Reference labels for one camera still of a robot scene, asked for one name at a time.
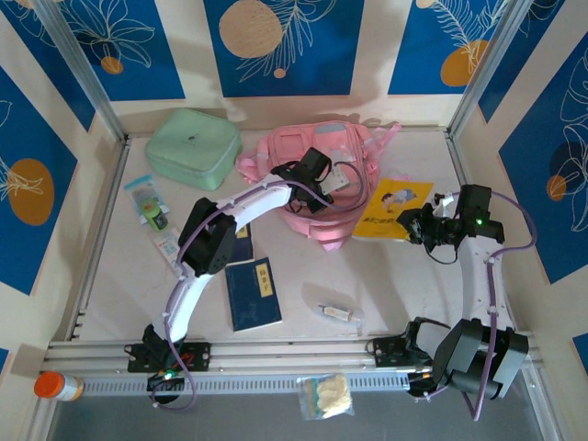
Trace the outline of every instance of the white tag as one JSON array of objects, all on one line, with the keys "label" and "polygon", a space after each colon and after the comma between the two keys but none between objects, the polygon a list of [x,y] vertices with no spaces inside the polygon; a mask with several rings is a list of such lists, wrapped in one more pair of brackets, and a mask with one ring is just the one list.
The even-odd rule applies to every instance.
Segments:
[{"label": "white tag", "polygon": [[344,144],[341,144],[338,150],[331,150],[329,157],[334,163],[352,163],[356,160],[353,151]]},{"label": "white tag", "polygon": [[177,254],[180,251],[178,241],[180,233],[176,227],[169,228],[163,232],[156,233],[153,237],[153,243],[159,250],[159,253],[164,257],[170,267],[174,270],[177,277],[182,274],[182,268],[175,264]]},{"label": "white tag", "polygon": [[435,216],[441,216],[442,218],[449,217],[449,204],[453,202],[453,194],[449,191],[445,194],[445,197],[439,201],[439,205],[433,210]]},{"label": "white tag", "polygon": [[331,173],[320,183],[324,195],[333,193],[336,190],[349,187],[349,178],[339,165],[333,167]]},{"label": "white tag", "polygon": [[325,306],[322,312],[328,317],[343,320],[344,322],[349,322],[351,320],[351,312],[340,310],[339,308],[335,308],[333,306]]}]

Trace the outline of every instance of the pink backpack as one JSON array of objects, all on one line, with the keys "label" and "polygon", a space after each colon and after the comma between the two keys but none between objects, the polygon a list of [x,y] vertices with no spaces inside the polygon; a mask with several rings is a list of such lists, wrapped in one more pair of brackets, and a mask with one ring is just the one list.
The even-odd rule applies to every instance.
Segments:
[{"label": "pink backpack", "polygon": [[[379,156],[386,143],[401,129],[394,124],[389,130],[376,129],[374,137],[367,127],[342,121],[321,122],[286,126],[272,130],[257,143],[257,149],[242,153],[236,168],[250,182],[259,182],[277,165],[298,161],[304,153],[314,147],[331,158],[333,163],[346,161],[355,165],[362,173],[367,196],[360,207],[347,211],[324,209],[311,215],[307,209],[293,213],[288,208],[280,209],[280,215],[289,227],[307,237],[316,239],[325,250],[337,249],[351,236],[361,214],[379,181]],[[331,196],[340,206],[350,205],[359,190],[359,180],[350,167],[341,167],[349,178],[350,185],[334,191]]]}]

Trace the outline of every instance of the leaf pattern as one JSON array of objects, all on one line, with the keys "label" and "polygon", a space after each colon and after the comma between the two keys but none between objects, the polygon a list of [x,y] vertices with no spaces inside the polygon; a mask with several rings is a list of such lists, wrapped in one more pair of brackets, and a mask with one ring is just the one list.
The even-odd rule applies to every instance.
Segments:
[{"label": "leaf pattern", "polygon": [[[320,3],[329,1],[327,7],[317,14]],[[304,55],[306,45],[312,47],[311,23],[326,16],[334,8],[337,0],[271,0],[267,6],[276,14],[282,27],[282,41],[277,47],[257,58],[243,58],[237,70],[244,71],[240,83],[252,76],[263,73],[268,76],[276,69],[287,71]]]}]

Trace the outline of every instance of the orange circle pattern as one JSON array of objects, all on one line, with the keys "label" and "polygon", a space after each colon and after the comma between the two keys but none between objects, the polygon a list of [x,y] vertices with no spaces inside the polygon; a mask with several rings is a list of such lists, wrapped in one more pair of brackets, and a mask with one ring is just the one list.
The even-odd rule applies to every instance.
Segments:
[{"label": "orange circle pattern", "polygon": [[51,215],[55,189],[51,173],[41,161],[36,159],[21,159],[17,161],[10,171],[28,181],[36,181],[42,178],[36,187],[42,193],[28,191],[26,188],[16,188],[9,192],[10,207],[17,217],[28,225],[40,226]]}]

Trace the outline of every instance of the green box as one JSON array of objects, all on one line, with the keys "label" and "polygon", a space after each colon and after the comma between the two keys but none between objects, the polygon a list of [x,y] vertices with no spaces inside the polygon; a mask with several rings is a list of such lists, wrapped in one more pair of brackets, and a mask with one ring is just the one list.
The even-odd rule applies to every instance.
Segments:
[{"label": "green box", "polygon": [[179,108],[147,142],[145,153],[159,175],[214,190],[241,149],[239,129],[230,121]]}]

